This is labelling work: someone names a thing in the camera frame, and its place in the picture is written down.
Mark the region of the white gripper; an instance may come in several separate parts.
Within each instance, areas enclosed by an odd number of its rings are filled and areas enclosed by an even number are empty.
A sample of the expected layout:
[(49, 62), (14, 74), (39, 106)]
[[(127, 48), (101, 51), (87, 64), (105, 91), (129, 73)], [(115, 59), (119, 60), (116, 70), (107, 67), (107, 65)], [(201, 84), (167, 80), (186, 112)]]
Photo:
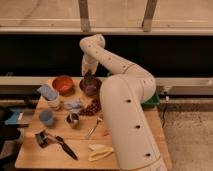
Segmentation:
[(85, 74), (90, 71), (92, 77), (97, 77), (97, 67), (98, 67), (98, 61), (94, 59), (93, 57), (84, 54), (82, 58), (82, 65), (81, 65), (81, 74), (82, 77), (85, 76)]

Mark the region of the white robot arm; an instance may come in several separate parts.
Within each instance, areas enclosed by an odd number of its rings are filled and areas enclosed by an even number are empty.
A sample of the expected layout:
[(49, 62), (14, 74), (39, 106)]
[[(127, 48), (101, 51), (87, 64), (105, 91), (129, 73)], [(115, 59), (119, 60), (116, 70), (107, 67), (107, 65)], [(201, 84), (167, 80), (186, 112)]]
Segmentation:
[(141, 104), (156, 91), (154, 76), (138, 64), (105, 49), (96, 34), (80, 40), (82, 71), (104, 66), (112, 75), (100, 88), (100, 103), (122, 171), (167, 171)]

